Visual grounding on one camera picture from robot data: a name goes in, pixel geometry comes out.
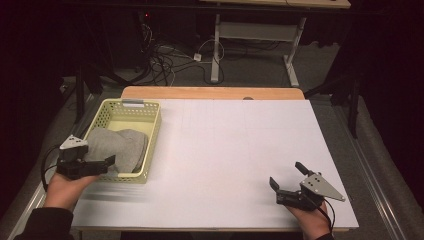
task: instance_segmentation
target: green basket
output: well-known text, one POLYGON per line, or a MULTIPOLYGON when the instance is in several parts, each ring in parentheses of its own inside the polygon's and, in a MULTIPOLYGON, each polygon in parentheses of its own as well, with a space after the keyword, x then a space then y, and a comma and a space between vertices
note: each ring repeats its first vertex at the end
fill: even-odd
POLYGON ((99 181, 119 183, 146 183, 161 125, 160 104, 134 99, 105 99, 99 107, 84 140, 91 130, 100 127, 111 131, 132 129, 149 138, 141 169, 137 173, 102 174, 99 181))

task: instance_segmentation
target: metal stand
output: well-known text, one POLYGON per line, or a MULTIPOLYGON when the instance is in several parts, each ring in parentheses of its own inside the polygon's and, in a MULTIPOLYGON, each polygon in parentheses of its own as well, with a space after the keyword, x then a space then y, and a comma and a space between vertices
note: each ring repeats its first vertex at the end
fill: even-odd
POLYGON ((215 20, 215 44, 211 69, 211 82, 219 81, 219 39, 238 38, 291 42, 292 47, 289 55, 284 55, 284 67, 292 87, 299 87, 299 81, 293 67, 293 59, 299 46, 305 26, 306 17, 302 17, 298 25, 273 25, 273 24, 253 24, 221 22, 220 14, 216 14, 215 20))

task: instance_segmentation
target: white paper sheet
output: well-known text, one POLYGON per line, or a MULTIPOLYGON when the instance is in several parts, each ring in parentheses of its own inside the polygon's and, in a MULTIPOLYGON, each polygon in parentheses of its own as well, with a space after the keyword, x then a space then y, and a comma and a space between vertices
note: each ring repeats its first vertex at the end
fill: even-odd
MULTIPOLYGON (((305 176, 296 161, 347 196, 309 101, 158 101, 162 125, 147 183, 92 184, 73 226, 298 228, 268 183, 272 176, 281 189, 299 190, 305 176)), ((335 227, 358 227, 349 201, 330 202, 335 227)))

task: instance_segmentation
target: gray cloth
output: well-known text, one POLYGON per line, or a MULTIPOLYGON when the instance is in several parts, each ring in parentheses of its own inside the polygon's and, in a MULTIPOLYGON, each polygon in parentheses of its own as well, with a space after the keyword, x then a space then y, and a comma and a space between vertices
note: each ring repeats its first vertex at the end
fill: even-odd
POLYGON ((132 129, 115 132, 105 128, 94 128, 87 141, 88 153, 84 156, 85 161, 103 161, 116 155, 115 164, 109 171, 132 173, 143 163, 148 137, 132 129))

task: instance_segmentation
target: wooden table edge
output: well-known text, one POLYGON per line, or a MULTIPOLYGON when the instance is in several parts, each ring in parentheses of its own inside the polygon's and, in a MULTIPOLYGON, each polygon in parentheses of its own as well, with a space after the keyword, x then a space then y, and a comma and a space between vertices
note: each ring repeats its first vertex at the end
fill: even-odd
POLYGON ((130 86, 121 95, 125 99, 254 99, 305 100, 298 88, 248 87, 163 87, 130 86))

